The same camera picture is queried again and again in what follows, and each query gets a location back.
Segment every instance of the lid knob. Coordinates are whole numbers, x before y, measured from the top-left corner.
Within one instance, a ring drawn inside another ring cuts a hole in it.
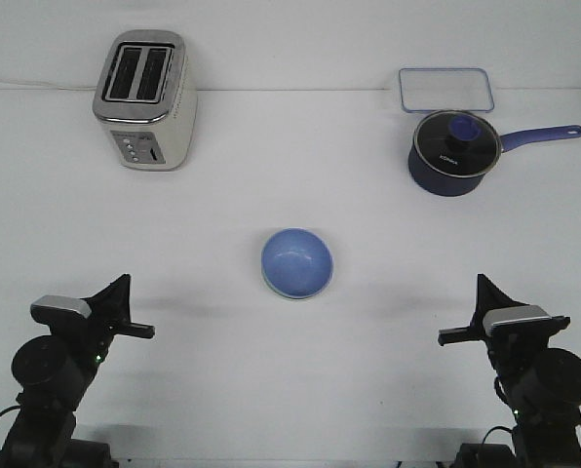
[[[482,134],[482,129],[475,118],[466,114],[452,117],[448,121],[448,131],[460,141],[473,141]]]

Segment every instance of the toaster control panel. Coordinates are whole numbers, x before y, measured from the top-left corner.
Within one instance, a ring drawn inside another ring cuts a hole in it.
[[[111,131],[124,159],[133,164],[165,164],[161,148],[152,132]]]

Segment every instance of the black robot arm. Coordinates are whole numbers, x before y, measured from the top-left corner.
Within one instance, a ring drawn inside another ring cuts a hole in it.
[[[548,347],[549,338],[569,323],[568,317],[551,317],[539,306],[514,301],[479,275],[470,325],[439,333],[441,345],[485,343],[497,374],[496,392],[516,419],[512,440],[515,461],[522,467],[581,466],[576,437],[581,424],[581,360]],[[471,445],[465,446],[462,450],[470,451]],[[455,466],[473,466],[462,459]]]
[[[130,275],[84,299],[46,295],[33,319],[50,335],[31,339],[12,362],[22,386],[19,414],[0,451],[0,468],[107,468],[109,447],[71,440],[78,408],[116,334],[151,338],[154,327],[131,322]]]

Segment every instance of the brand logo on saucepan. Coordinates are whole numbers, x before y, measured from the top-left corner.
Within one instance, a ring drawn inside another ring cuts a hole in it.
[[[447,161],[450,164],[454,164],[455,166],[457,166],[459,163],[457,161],[455,161],[454,159],[449,158],[448,156],[445,156],[444,154],[440,155],[440,159]]]

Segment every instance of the white wall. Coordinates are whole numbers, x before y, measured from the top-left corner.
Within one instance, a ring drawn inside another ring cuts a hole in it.
[[[0,76],[94,85],[131,28],[180,33],[201,89],[381,89],[415,65],[581,88],[581,0],[0,1]]]

